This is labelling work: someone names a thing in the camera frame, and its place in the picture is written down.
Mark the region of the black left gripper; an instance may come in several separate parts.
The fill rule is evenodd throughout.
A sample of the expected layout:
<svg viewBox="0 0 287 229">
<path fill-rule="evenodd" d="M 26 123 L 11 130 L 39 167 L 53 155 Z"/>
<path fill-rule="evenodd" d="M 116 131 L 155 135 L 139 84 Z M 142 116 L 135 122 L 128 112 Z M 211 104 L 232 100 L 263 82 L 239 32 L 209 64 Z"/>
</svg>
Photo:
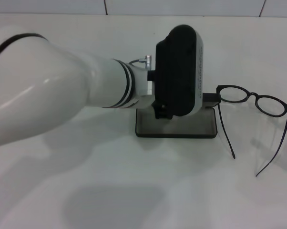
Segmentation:
<svg viewBox="0 0 287 229">
<path fill-rule="evenodd" d="M 168 112 L 167 106 L 164 104 L 161 104 L 158 101 L 153 102 L 153 109 L 154 109 L 154 115 L 156 119 L 171 120 L 173 118 L 173 115 Z"/>
</svg>

